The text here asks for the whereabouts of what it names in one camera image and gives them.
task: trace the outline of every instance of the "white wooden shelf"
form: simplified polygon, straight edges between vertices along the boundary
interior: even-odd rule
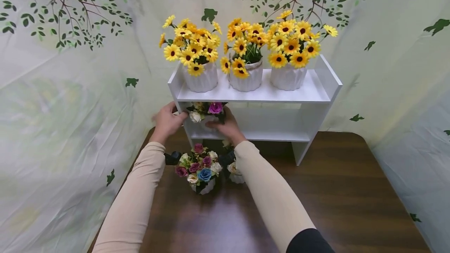
[[[175,69],[168,85],[179,111],[191,102],[261,102],[301,103],[299,109],[231,108],[239,127],[248,140],[290,141],[299,165],[334,102],[342,83],[325,60],[317,58],[314,69],[308,69],[302,86],[293,91],[279,90],[270,84],[271,69],[264,69],[261,86],[251,92],[240,92],[229,85],[227,76],[219,71],[219,84],[205,93],[190,91],[183,78],[181,65]],[[190,119],[184,122],[190,144],[203,139],[222,139],[216,131],[205,129]]]

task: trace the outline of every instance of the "black sleeve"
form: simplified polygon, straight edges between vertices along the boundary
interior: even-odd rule
[[[297,233],[287,247],[286,253],[335,253],[316,229]]]

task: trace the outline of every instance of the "green leaf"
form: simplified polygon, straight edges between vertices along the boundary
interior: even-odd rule
[[[136,79],[136,78],[127,78],[127,83],[125,84],[125,87],[133,85],[133,87],[136,88],[136,84],[138,81],[139,81],[139,79]]]

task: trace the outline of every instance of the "blue rose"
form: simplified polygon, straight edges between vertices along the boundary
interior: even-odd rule
[[[209,168],[203,168],[199,173],[198,173],[198,179],[203,181],[203,182],[209,182],[209,180],[211,179],[212,176],[212,171]]]

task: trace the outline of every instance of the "small white vase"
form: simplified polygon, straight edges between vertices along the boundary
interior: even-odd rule
[[[244,176],[242,176],[242,175],[230,174],[230,180],[231,180],[231,182],[236,183],[236,184],[245,183]]]
[[[307,75],[307,69],[296,69],[290,63],[282,68],[272,68],[270,73],[270,83],[281,90],[296,90],[299,89]]]
[[[186,85],[191,91],[207,92],[213,90],[219,82],[216,63],[204,64],[205,70],[199,76],[190,75],[187,66],[182,64],[181,67],[183,67],[184,81],[186,81]]]
[[[249,73],[248,78],[239,78],[230,73],[231,86],[239,91],[249,92],[258,89],[263,81],[263,59],[253,64],[246,64],[245,69]]]
[[[206,185],[206,187],[199,194],[207,194],[208,192],[213,190],[215,185],[216,185],[216,178],[211,179]],[[191,188],[193,191],[196,191],[196,185],[191,185]]]

